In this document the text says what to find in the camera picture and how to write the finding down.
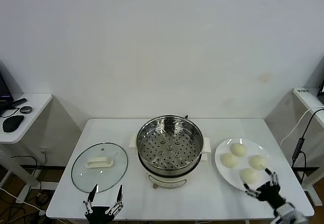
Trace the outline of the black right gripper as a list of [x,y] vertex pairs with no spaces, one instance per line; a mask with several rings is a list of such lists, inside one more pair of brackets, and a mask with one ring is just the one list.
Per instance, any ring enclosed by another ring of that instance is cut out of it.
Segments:
[[264,171],[269,175],[270,180],[256,190],[251,189],[244,182],[245,193],[253,198],[257,198],[259,201],[266,201],[273,209],[278,209],[286,203],[286,200],[279,194],[278,175],[268,168],[264,168]]

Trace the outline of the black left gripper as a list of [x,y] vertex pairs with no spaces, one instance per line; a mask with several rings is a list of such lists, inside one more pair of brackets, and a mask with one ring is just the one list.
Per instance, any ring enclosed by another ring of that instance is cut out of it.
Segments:
[[113,221],[123,208],[123,186],[120,185],[115,203],[111,206],[93,206],[95,195],[98,191],[98,184],[89,192],[85,205],[85,217],[88,221]]

